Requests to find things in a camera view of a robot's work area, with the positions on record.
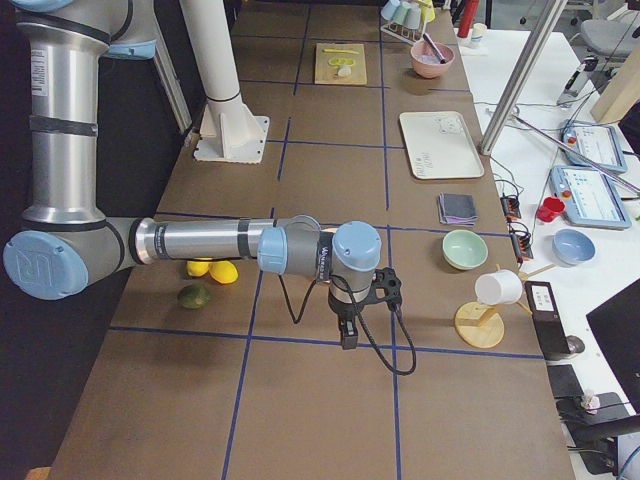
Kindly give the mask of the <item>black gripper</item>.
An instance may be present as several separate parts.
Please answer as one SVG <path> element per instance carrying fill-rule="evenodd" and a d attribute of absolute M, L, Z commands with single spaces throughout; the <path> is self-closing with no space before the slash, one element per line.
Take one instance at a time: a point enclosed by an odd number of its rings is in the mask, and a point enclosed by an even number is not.
<path fill-rule="evenodd" d="M 343 277 L 332 277 L 329 286 L 329 306 L 338 316 L 340 344 L 343 350 L 358 345 L 357 315 L 364 309 L 371 286 L 354 290 Z"/>

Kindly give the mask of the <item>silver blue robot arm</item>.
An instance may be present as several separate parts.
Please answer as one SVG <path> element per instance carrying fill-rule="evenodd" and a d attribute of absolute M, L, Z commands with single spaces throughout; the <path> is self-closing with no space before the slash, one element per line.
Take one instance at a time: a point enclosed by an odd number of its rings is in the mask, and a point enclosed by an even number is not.
<path fill-rule="evenodd" d="M 15 9 L 31 46 L 33 200 L 3 261 L 23 292 L 59 300 L 137 264 L 253 259 L 264 272 L 327 282 L 341 345 L 356 347 L 362 310 L 383 279 L 381 239 L 369 224 L 325 232 L 305 215 L 157 222 L 109 218 L 97 208 L 99 60 L 154 56 L 152 2 L 18 1 Z"/>

